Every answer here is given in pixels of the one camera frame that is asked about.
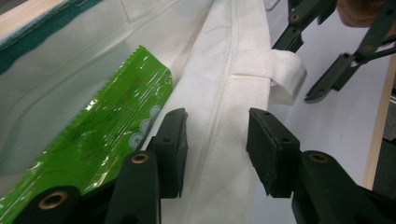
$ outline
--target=white fabric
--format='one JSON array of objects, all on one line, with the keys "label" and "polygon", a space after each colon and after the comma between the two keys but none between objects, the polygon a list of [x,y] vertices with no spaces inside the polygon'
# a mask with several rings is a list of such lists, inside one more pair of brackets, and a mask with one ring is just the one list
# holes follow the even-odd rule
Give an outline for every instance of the white fabric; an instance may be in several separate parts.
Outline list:
[{"label": "white fabric", "polygon": [[[30,167],[117,62],[142,45],[171,68],[175,83],[182,74],[150,135],[168,111],[189,113],[185,187],[180,199],[163,200],[163,223],[247,223],[257,182],[245,149],[248,110],[267,107],[271,79],[292,102],[304,80],[302,62],[271,50],[261,0],[153,2],[105,0],[0,76],[7,96],[0,103],[0,176]],[[85,29],[82,39],[70,36]]]},{"label": "white fabric", "polygon": [[31,167],[139,45],[172,70],[176,84],[211,4],[157,1],[130,21],[136,8],[104,0],[20,57],[0,76],[0,176]]},{"label": "white fabric", "polygon": [[267,107],[270,78],[295,92],[305,74],[294,54],[270,50],[264,11],[259,0],[215,1],[150,132],[170,110],[189,113],[185,187],[180,199],[163,200],[163,223],[248,222],[257,182],[246,153],[248,110]]}]

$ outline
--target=green stripe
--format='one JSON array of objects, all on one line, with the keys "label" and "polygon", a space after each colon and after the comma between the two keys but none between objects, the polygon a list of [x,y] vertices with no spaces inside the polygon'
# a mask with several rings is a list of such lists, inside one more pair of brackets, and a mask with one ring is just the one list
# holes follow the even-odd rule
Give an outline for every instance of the green stripe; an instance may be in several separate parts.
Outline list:
[{"label": "green stripe", "polygon": [[79,14],[101,1],[66,1],[0,42],[0,75],[4,74],[23,54],[37,48],[50,35],[64,28]]}]

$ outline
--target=fabric loop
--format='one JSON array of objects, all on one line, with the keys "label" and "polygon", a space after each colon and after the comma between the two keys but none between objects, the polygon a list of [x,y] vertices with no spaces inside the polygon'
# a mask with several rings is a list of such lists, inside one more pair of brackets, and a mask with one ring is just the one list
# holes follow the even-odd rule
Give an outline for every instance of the fabric loop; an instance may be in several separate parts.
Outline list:
[{"label": "fabric loop", "polygon": [[300,57],[277,49],[242,50],[235,55],[231,71],[235,76],[270,78],[284,89],[273,88],[275,102],[287,105],[294,101],[306,77]]}]

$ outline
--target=black mechanical part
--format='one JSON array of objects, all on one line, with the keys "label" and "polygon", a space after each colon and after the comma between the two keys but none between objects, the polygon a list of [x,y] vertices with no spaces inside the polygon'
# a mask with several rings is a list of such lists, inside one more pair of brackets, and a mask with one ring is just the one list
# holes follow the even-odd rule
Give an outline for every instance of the black mechanical part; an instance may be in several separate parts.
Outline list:
[{"label": "black mechanical part", "polygon": [[160,219],[157,157],[150,151],[135,152],[122,165],[105,223],[161,223]]},{"label": "black mechanical part", "polygon": [[311,88],[305,101],[313,104],[323,100],[331,90],[340,91],[363,64],[395,53],[395,46],[378,51],[381,46],[396,41],[396,36],[387,37],[394,22],[396,22],[396,2],[387,0],[356,52],[352,55],[341,54]]},{"label": "black mechanical part", "polygon": [[373,191],[396,199],[396,139],[382,139]]},{"label": "black mechanical part", "polygon": [[273,49],[296,52],[304,43],[302,31],[315,19],[322,24],[335,11],[336,0],[289,0],[289,24]]},{"label": "black mechanical part", "polygon": [[127,156],[115,180],[82,196],[75,187],[45,190],[14,223],[161,223],[161,198],[183,189],[186,119],[184,108],[169,112],[148,150]]},{"label": "black mechanical part", "polygon": [[[301,153],[298,140],[293,139],[295,144],[285,151],[290,157],[282,157],[279,138],[292,139],[290,131],[266,111],[251,108],[249,113],[250,160],[267,194],[289,198],[293,192],[291,206],[297,223],[396,223],[394,199],[356,185],[328,154]],[[287,165],[277,165],[282,160]]]},{"label": "black mechanical part", "polygon": [[392,223],[330,155],[306,151],[298,169],[320,223]]},{"label": "black mechanical part", "polygon": [[75,187],[48,189],[35,196],[14,223],[73,223],[76,220],[72,215],[76,212],[79,202],[79,190]]},{"label": "black mechanical part", "polygon": [[289,198],[301,151],[300,142],[271,113],[250,108],[247,152],[264,184],[274,198]]},{"label": "black mechanical part", "polygon": [[158,160],[161,198],[176,198],[181,196],[183,190],[184,167],[189,148],[186,119],[184,108],[169,112],[148,147],[148,150],[161,158]]}]

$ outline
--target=green plastic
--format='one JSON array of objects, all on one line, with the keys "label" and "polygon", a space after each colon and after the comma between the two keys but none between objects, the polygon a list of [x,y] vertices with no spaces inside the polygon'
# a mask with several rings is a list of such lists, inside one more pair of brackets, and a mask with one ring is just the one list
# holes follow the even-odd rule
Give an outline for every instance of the green plastic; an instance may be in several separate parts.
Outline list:
[{"label": "green plastic", "polygon": [[55,186],[87,193],[114,179],[172,91],[172,76],[140,47],[0,202],[10,223],[37,194]]}]

